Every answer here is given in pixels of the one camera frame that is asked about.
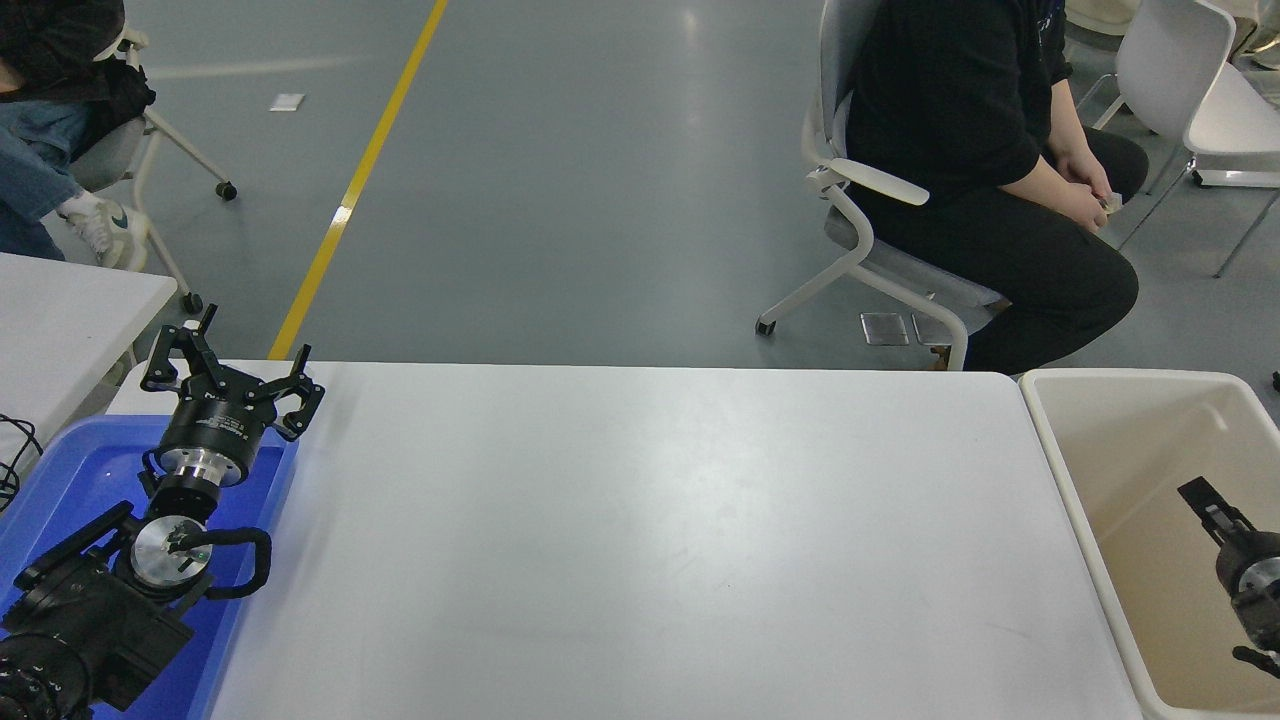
white desk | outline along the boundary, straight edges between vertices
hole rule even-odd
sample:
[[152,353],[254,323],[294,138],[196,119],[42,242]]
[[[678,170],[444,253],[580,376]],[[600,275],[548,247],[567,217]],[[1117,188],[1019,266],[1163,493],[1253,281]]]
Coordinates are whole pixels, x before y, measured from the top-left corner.
[[215,719],[1140,717],[1007,378],[312,374]]
[[[177,287],[163,275],[0,252],[0,413],[31,420],[47,442]],[[0,459],[20,441],[0,425]]]

jeans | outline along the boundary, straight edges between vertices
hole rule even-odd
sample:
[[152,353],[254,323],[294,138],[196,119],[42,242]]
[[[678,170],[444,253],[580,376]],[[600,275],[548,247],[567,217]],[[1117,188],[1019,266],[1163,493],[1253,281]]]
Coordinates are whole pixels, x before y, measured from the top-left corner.
[[64,260],[40,219],[79,193],[72,154],[86,102],[0,102],[0,252]]
[[[1126,138],[1085,128],[1111,188],[1128,201],[1147,155]],[[978,187],[913,208],[851,186],[876,237],[1004,295],[1012,305],[969,337],[965,370],[1018,374],[1084,347],[1138,299],[1133,266],[1110,245],[1048,208]]]

beige plastic bin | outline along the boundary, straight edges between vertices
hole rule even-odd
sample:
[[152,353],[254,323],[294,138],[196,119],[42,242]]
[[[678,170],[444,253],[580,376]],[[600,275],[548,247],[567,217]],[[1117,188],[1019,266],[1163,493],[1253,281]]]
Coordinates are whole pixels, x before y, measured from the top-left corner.
[[1280,432],[1249,386],[1176,370],[1034,370],[1020,384],[1144,714],[1280,717],[1280,679],[1231,657],[1249,642],[1217,546],[1178,495],[1203,475],[1280,532]]

gray floor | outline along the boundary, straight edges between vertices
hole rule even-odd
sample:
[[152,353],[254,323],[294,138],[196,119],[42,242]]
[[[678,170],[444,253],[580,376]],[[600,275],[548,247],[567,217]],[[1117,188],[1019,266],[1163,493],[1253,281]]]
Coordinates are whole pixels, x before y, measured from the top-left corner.
[[[223,204],[166,149],[147,193],[192,284],[221,306],[223,356],[268,354],[431,6],[131,4],[152,37],[156,109],[241,190]],[[799,156],[819,9],[453,0],[300,342],[340,360],[924,366],[920,346],[864,343],[859,313],[906,309],[852,281],[772,338],[753,333],[840,254]],[[1075,61],[1083,90],[1110,56],[1085,47]],[[307,99],[268,113],[278,92]],[[1153,158],[1170,147],[1130,117],[1111,129]],[[1179,187],[1125,250],[1138,307],[1060,365],[1233,373],[1280,415],[1280,220],[1210,277],[1266,197]],[[1151,202],[1135,199],[1106,237]]]

black jacket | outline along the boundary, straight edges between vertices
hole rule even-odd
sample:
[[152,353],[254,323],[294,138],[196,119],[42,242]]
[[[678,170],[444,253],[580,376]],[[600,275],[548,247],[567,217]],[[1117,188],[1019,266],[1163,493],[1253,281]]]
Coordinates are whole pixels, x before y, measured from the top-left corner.
[[122,28],[123,0],[0,0],[0,58],[27,79],[0,102],[106,99],[93,58]]
[[849,155],[946,197],[1027,176],[1050,133],[1061,0],[884,0],[854,68]]

